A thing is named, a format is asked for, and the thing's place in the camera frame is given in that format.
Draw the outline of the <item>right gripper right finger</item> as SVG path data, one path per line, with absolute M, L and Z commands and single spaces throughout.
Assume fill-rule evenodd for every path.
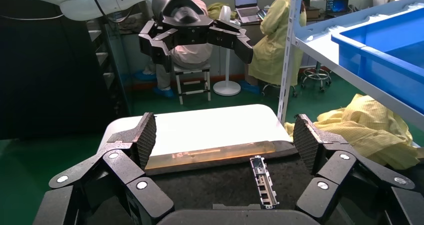
M 314 176 L 296 209 L 326 222 L 341 198 L 378 222 L 415 222 L 416 186 L 408 177 L 357 152 L 341 135 L 319 130 L 298 114 L 293 145 Z

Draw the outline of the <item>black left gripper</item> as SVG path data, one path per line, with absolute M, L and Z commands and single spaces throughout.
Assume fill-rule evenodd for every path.
M 141 53 L 166 72 L 172 70 L 171 50 L 177 46 L 212 44 L 234 50 L 250 64 L 254 51 L 240 26 L 217 19 L 213 22 L 194 0 L 151 0 L 154 20 L 138 34 Z

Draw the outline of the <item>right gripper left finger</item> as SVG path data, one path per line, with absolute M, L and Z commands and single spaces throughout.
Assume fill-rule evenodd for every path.
M 145 172 L 156 132 L 156 117 L 147 112 L 134 128 L 112 134 L 93 156 L 55 175 L 49 224 L 84 225 L 112 197 L 135 225 L 155 225 L 172 213 L 173 201 Z

